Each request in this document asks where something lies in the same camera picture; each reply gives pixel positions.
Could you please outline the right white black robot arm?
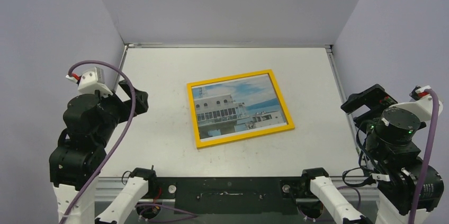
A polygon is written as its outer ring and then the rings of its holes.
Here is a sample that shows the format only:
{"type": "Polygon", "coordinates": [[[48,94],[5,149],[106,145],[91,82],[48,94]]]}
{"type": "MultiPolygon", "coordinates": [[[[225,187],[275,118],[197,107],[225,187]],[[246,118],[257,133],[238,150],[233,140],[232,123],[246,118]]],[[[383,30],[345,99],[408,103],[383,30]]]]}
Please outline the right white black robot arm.
{"type": "Polygon", "coordinates": [[[399,103],[375,84],[341,105],[347,114],[367,107],[353,119],[357,132],[365,134],[356,144],[366,179],[345,188],[376,186],[376,223],[423,223],[444,192],[440,174],[429,164],[443,103],[430,86],[416,86],[410,97],[399,103]]]}

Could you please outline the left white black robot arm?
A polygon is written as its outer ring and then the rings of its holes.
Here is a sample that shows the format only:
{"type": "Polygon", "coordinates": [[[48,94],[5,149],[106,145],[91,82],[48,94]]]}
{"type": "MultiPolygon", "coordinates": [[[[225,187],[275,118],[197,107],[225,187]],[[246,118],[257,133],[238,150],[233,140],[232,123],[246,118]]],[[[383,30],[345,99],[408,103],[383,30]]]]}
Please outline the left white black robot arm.
{"type": "Polygon", "coordinates": [[[148,111],[148,93],[120,81],[129,99],[122,101],[103,83],[79,83],[80,94],[63,114],[66,128],[49,158],[50,181],[58,201],[60,223],[123,223],[144,196],[161,194],[153,169],[135,168],[111,205],[95,214],[97,169],[106,160],[106,145],[120,123],[148,111]]]}

